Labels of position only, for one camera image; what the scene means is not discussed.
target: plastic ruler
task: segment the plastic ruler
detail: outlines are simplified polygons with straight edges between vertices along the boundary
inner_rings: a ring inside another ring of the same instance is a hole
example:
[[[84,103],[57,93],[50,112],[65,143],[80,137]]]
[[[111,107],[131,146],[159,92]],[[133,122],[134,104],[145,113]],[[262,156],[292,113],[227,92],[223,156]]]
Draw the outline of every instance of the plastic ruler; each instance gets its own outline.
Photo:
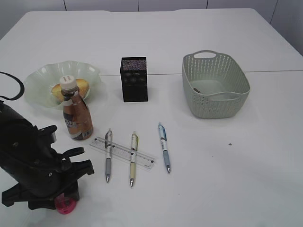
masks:
[[[98,151],[102,151],[102,153],[106,153],[105,142],[107,140],[101,137],[96,137],[89,144],[90,146],[96,148]],[[119,144],[108,141],[108,143],[112,144],[112,155],[122,158],[124,160],[130,161],[131,155],[134,153],[133,150],[123,147]],[[136,164],[146,167],[148,169],[152,169],[155,165],[156,159],[149,155],[137,152]]]

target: yellow pen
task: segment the yellow pen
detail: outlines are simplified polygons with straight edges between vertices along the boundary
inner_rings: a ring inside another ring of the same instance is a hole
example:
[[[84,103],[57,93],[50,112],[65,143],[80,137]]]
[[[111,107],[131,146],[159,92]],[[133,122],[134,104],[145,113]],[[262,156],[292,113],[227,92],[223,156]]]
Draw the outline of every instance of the yellow pen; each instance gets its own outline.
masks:
[[[129,183],[131,188],[134,185],[134,180],[136,178],[136,159],[137,159],[137,150],[138,150],[139,138],[134,131],[132,134],[132,153],[131,153],[131,163],[129,169]]]

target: pen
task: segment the pen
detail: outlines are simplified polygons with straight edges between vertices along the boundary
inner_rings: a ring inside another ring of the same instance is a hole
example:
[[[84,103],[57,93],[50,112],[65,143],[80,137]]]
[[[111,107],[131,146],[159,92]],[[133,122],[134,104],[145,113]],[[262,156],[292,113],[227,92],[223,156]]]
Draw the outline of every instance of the pen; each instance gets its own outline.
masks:
[[[159,123],[159,134],[160,134],[160,142],[161,142],[162,151],[163,151],[164,163],[165,163],[167,172],[170,174],[170,161],[169,161],[169,152],[167,151],[166,133],[165,133],[165,128],[162,126],[161,123]]]
[[[105,135],[105,148],[106,148],[106,163],[105,163],[105,177],[106,182],[109,182],[111,169],[112,169],[112,140],[113,140],[113,133],[111,129],[108,129],[108,132]]]
[[[138,150],[138,136],[134,131],[132,134],[132,153],[131,153],[131,163],[129,168],[129,183],[131,188],[134,185],[134,180],[136,178],[136,159],[137,159],[137,150]]]

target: plastic bottle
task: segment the plastic bottle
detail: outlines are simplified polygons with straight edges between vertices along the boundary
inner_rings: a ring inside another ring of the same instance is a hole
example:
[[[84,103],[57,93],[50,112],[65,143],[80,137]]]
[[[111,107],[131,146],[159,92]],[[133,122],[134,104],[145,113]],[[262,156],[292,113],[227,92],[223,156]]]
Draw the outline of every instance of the plastic bottle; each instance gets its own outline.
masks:
[[[68,132],[74,140],[85,140],[94,131],[89,108],[79,94],[74,76],[60,78],[63,102],[63,116]]]

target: green glass bowl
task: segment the green glass bowl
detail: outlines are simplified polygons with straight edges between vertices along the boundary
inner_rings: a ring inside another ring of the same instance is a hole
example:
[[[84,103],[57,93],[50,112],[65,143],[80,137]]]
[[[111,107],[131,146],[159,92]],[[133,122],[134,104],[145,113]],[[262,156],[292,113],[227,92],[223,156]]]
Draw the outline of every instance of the green glass bowl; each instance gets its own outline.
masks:
[[[89,97],[101,83],[100,70],[90,64],[78,61],[64,61],[41,67],[30,74],[24,81],[25,100],[48,108],[62,110],[60,103],[53,95],[52,88],[59,83],[62,76],[73,75],[76,79],[84,79],[89,84]]]

